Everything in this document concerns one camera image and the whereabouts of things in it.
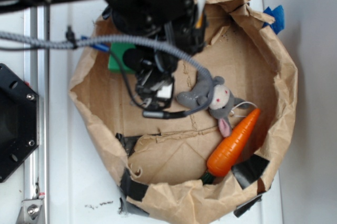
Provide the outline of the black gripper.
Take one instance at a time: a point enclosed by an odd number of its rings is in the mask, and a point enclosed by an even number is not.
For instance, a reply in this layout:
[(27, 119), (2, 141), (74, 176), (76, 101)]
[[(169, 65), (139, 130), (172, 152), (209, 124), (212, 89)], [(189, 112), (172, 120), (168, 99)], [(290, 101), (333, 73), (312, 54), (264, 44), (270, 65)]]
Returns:
[[(202, 51), (207, 26), (203, 13), (193, 24), (188, 18), (182, 17), (167, 22), (162, 28), (150, 36), (157, 42), (166, 42), (190, 56)], [(135, 98), (140, 98), (137, 106), (144, 111), (163, 111), (171, 106), (175, 79), (173, 73), (177, 70), (179, 59), (171, 53), (135, 45), (123, 53), (123, 63), (135, 71)]]

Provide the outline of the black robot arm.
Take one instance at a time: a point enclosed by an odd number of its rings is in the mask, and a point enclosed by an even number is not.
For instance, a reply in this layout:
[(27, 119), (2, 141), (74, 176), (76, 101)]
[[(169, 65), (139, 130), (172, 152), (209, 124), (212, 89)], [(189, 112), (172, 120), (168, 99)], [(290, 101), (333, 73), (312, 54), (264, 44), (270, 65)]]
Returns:
[[(81, 0), (1, 0), (1, 12), (20, 11), (35, 6), (49, 6)], [(104, 17), (110, 18), (118, 30), (117, 35), (77, 39), (71, 29), (66, 31), (66, 41), (48, 42), (24, 35), (1, 32), (1, 39), (19, 42), (28, 50), (101, 49), (105, 44), (130, 44), (122, 55), (110, 50), (123, 77), (129, 67), (136, 76), (135, 88), (129, 88), (131, 100), (140, 98), (137, 106), (146, 117), (180, 118), (205, 109), (212, 95), (195, 107), (169, 113), (173, 98), (174, 77), (179, 60), (193, 65), (198, 73), (211, 83), (210, 72), (192, 57), (204, 47), (207, 26), (204, 6), (206, 0), (105, 0)]]

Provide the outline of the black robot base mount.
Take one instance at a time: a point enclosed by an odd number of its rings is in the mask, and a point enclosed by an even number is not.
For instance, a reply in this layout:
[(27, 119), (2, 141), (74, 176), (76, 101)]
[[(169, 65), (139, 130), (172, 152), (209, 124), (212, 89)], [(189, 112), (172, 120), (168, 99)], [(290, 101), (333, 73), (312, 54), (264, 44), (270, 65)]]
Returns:
[(1, 64), (1, 183), (37, 148), (38, 94)]

